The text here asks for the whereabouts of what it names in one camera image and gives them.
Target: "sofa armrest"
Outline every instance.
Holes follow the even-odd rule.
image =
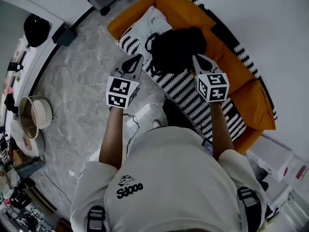
[[[136,21],[138,21],[149,9],[150,6],[155,5],[156,0],[139,0],[120,15],[118,15],[107,26],[107,30],[111,35],[119,40],[121,35]]]
[[[245,154],[246,151],[261,136],[263,131],[264,130],[256,130],[247,126],[244,133],[233,142],[234,149],[242,155]]]

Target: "person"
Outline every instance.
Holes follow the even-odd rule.
[[[78,180],[70,217],[74,232],[242,231],[242,186],[254,190],[265,213],[264,191],[233,148],[221,104],[210,103],[212,156],[170,103],[163,107],[169,126],[137,137],[123,164],[123,110],[111,108],[99,160],[88,162]]]

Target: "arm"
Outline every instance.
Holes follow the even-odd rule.
[[[122,163],[123,109],[112,107],[100,150],[99,162],[120,169]]]
[[[213,157],[218,160],[227,149],[234,149],[220,103],[210,102]]]

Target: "black bag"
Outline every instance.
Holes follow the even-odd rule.
[[[151,50],[148,50],[151,39]],[[179,74],[186,68],[192,68],[193,54],[205,54],[206,41],[198,28],[171,29],[161,35],[152,34],[146,41],[145,49],[153,57],[150,63],[152,74]]]

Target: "gray floor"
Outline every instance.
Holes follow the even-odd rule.
[[[107,78],[124,55],[107,32],[108,23],[136,0],[119,0],[107,16],[94,11],[77,28],[78,37],[69,47],[61,47],[43,73],[35,94],[51,104],[57,120],[43,131],[46,142],[44,170],[72,201],[77,178],[89,159],[95,159],[101,145],[109,108],[105,102]],[[127,109],[144,114],[138,134],[152,128],[152,120],[163,114],[163,93],[144,73],[141,90]],[[124,122],[124,148],[137,126]],[[70,217],[70,203],[42,170],[33,174],[38,189],[58,209]]]

